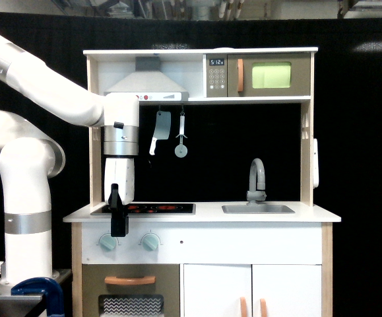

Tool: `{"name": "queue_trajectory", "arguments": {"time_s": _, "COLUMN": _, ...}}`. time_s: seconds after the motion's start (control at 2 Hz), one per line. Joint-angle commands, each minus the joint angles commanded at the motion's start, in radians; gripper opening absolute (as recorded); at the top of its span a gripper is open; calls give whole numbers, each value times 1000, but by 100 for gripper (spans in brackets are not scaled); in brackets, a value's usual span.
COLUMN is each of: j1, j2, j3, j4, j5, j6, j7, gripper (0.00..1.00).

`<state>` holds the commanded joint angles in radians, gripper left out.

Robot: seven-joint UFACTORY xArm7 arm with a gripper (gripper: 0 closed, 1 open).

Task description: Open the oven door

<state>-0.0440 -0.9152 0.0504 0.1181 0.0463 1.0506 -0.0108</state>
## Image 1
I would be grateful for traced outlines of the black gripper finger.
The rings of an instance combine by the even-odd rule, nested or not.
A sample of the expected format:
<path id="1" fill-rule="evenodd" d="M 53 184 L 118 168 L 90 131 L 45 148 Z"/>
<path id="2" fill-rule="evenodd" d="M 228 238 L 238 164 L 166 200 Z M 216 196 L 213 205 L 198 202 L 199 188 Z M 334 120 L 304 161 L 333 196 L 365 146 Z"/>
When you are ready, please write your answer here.
<path id="1" fill-rule="evenodd" d="M 111 236 L 126 237 L 129 233 L 129 218 L 119 196 L 119 186 L 117 184 L 111 185 L 108 209 L 111 213 Z"/>

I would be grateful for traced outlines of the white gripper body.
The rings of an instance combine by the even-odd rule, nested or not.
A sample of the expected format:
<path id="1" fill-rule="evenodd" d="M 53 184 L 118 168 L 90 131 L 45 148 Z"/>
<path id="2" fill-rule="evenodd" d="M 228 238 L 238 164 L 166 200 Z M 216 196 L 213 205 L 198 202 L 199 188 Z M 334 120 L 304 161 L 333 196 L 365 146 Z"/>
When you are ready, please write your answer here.
<path id="1" fill-rule="evenodd" d="M 131 158 L 107 158 L 104 170 L 104 200 L 108 203 L 111 185 L 118 185 L 123 204 L 130 204 L 135 196 L 135 165 Z"/>

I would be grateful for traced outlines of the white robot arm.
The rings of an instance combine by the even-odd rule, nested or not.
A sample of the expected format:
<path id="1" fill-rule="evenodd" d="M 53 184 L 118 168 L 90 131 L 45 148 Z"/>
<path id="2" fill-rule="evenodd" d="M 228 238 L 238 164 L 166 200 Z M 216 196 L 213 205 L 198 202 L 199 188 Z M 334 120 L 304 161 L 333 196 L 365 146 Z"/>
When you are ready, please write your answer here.
<path id="1" fill-rule="evenodd" d="M 106 201 L 133 201 L 138 153 L 139 99 L 130 93 L 94 94 L 0 36 L 0 81 L 73 125 L 103 127 Z M 65 166 L 65 153 L 28 120 L 0 110 L 0 176 L 5 213 L 4 283 L 51 277 L 51 194 L 48 180 Z"/>

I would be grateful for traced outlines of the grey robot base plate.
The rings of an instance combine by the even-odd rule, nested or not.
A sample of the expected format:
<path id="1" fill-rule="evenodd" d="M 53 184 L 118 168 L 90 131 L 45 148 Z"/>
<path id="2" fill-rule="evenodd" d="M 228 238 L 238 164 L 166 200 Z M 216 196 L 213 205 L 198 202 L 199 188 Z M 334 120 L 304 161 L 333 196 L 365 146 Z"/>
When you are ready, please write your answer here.
<path id="1" fill-rule="evenodd" d="M 71 270 L 56 269 L 51 278 L 61 287 L 61 304 L 56 304 L 54 296 L 45 293 L 43 288 L 38 288 L 33 293 L 14 295 L 13 286 L 3 283 L 0 275 L 0 316 L 71 316 Z"/>

